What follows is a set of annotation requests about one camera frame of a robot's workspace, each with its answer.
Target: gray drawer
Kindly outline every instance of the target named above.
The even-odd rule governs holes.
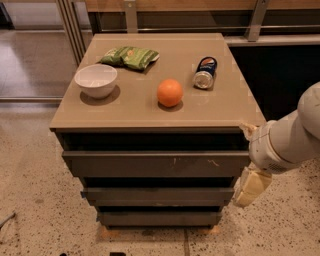
[[[75,177],[239,177],[247,151],[64,151]]]
[[[86,188],[95,206],[223,206],[233,188]]]
[[[105,212],[98,220],[107,228],[118,227],[210,227],[218,224],[221,213],[215,212]]]

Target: chip bag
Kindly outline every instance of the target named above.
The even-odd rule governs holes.
[[[159,53],[150,49],[124,46],[113,48],[100,60],[110,66],[126,66],[135,70],[145,70],[150,62],[156,61]]]

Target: orange fruit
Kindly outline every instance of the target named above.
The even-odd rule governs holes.
[[[158,101],[166,107],[176,106],[181,101],[182,96],[182,86],[177,80],[165,79],[158,86]]]

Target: terrazzo floor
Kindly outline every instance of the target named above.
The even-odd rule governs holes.
[[[48,63],[55,62],[50,56]],[[67,68],[71,74],[61,75],[61,81],[72,75],[72,67]],[[0,255],[320,254],[320,159],[274,176],[267,191],[247,208],[231,202],[212,230],[108,231],[96,222],[95,209],[81,198],[82,185],[66,168],[62,149],[49,131],[56,109],[49,104],[0,105],[0,220],[16,212],[0,231]]]

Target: white bowl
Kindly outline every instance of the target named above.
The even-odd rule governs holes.
[[[74,80],[85,94],[95,99],[102,99],[115,88],[117,73],[111,66],[95,64],[80,69]]]

